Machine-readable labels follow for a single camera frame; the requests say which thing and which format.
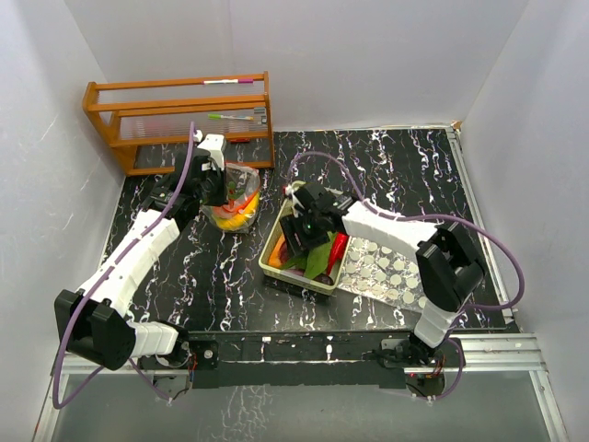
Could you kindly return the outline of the cherry tomato sprig toy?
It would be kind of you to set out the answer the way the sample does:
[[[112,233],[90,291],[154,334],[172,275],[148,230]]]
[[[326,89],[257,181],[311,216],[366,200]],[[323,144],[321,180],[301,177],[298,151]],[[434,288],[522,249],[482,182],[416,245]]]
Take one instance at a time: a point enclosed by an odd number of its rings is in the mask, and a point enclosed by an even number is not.
[[[239,199],[245,192],[244,188],[238,187],[233,181],[227,183],[227,199],[235,201]]]

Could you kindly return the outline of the red watermelon slice toy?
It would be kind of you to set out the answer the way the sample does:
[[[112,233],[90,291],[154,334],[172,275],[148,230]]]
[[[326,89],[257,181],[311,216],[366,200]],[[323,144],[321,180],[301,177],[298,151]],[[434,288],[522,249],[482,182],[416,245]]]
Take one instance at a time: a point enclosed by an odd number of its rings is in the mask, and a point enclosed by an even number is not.
[[[228,206],[216,206],[212,209],[213,215],[222,219],[229,219],[238,214],[238,210],[231,210]]]

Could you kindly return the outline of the pale green perforated basket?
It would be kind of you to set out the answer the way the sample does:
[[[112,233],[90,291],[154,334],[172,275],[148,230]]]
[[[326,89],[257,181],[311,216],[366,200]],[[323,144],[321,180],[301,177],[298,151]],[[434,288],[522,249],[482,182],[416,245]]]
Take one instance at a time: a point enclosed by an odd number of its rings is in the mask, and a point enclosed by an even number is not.
[[[268,264],[268,259],[271,255],[271,252],[272,252],[275,244],[279,240],[279,238],[284,239],[284,235],[283,235],[283,232],[282,232],[282,229],[280,226],[280,219],[286,215],[293,215],[291,202],[288,199],[283,200],[282,206],[281,206],[279,213],[278,213],[278,215],[274,221],[274,224],[271,228],[271,231],[269,233],[266,244],[264,245],[264,247],[262,249],[262,252],[261,252],[261,255],[259,258],[260,268],[262,269],[263,273],[266,276],[283,281],[288,284],[297,285],[297,286],[306,288],[308,290],[315,291],[315,292],[323,294],[323,295],[330,296],[332,294],[332,292],[335,290],[335,288],[337,287],[338,282],[340,281],[340,276],[341,276],[341,273],[344,268],[344,261],[347,256],[347,253],[348,253],[350,240],[348,241],[348,245],[346,247],[346,251],[343,255],[342,260],[337,262],[333,266],[333,269],[332,269],[331,273],[329,274],[329,277],[333,282],[332,285],[321,284],[321,283],[318,283],[318,282],[315,282],[315,281],[312,281],[309,279],[305,279],[304,277],[297,276],[293,273],[289,273],[289,272],[282,271],[277,268],[273,268]],[[332,243],[336,235],[337,234],[335,234],[335,233],[329,233],[330,241],[328,241],[328,242]]]

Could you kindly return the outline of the yellow toy banana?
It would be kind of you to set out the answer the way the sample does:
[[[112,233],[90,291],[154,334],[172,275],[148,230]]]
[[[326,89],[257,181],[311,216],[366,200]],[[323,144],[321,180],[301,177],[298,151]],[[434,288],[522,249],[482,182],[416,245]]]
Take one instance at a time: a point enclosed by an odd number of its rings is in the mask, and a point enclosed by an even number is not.
[[[222,218],[221,216],[214,216],[215,224],[227,231],[237,231],[240,229],[249,228],[253,222],[256,220],[258,212],[254,210],[253,212],[243,212],[243,213],[234,213],[231,217]]]

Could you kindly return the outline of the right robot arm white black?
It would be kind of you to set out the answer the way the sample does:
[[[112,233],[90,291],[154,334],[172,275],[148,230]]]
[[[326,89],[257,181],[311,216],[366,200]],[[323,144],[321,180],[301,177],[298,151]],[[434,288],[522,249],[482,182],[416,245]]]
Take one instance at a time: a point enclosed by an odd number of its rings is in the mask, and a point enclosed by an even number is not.
[[[284,188],[292,213],[281,221],[291,252],[309,253],[330,235],[345,234],[384,246],[418,268],[425,304],[409,338],[382,358],[428,366],[443,354],[443,342],[470,295],[483,282],[487,266],[459,220],[435,224],[407,221],[366,200],[317,183]]]

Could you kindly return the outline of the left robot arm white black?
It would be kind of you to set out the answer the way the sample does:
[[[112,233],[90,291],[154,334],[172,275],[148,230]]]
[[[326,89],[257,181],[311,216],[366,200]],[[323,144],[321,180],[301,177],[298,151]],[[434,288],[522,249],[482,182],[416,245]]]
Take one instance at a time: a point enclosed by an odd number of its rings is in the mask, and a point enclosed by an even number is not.
[[[182,171],[156,182],[123,240],[76,291],[54,301],[61,352],[109,370],[132,357],[158,355],[168,366],[184,365],[190,345],[164,321],[134,323],[126,315],[146,274],[202,206],[227,201],[225,157],[196,149]]]

